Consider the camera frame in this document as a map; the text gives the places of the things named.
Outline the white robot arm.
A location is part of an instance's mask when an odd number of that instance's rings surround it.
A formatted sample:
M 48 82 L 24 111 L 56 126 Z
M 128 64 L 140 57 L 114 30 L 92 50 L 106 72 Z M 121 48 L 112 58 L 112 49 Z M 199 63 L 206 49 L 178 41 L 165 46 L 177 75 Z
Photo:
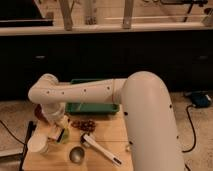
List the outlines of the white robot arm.
M 127 78 L 63 84 L 42 75 L 28 98 L 47 115 L 57 115 L 63 102 L 114 103 L 123 108 L 133 171 L 184 171 L 185 163 L 168 89 L 152 72 Z

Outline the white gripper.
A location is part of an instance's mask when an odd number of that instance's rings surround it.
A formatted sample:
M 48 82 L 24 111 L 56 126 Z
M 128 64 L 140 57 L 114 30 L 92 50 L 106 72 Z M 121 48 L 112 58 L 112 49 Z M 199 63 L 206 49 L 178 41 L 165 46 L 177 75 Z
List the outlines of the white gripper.
M 68 124 L 68 117 L 65 115 L 65 105 L 63 103 L 42 104 L 41 108 L 42 114 L 48 123 L 59 126 L 53 127 L 48 133 L 48 137 L 60 143 L 65 131 L 65 129 L 62 130 L 61 128 L 65 128 Z

